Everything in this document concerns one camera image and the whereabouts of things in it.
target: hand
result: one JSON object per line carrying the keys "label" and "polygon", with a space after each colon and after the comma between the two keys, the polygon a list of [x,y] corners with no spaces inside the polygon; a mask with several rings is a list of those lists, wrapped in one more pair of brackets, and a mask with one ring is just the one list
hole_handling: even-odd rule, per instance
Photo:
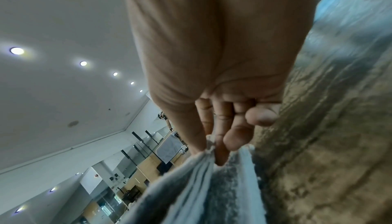
{"label": "hand", "polygon": [[317,0],[127,0],[154,102],[193,153],[214,127],[216,163],[279,115]]}

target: light fixture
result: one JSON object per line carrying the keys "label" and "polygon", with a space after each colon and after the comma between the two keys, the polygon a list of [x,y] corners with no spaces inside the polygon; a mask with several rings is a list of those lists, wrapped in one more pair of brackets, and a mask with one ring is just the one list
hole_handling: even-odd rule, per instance
{"label": "light fixture", "polygon": [[24,50],[22,48],[18,48],[18,47],[10,48],[9,51],[11,53],[13,53],[14,55],[22,55],[24,53]]}
{"label": "light fixture", "polygon": [[16,211],[15,211],[15,213],[19,213],[20,211],[22,211],[24,209],[24,207],[20,207],[20,208],[18,208]]}

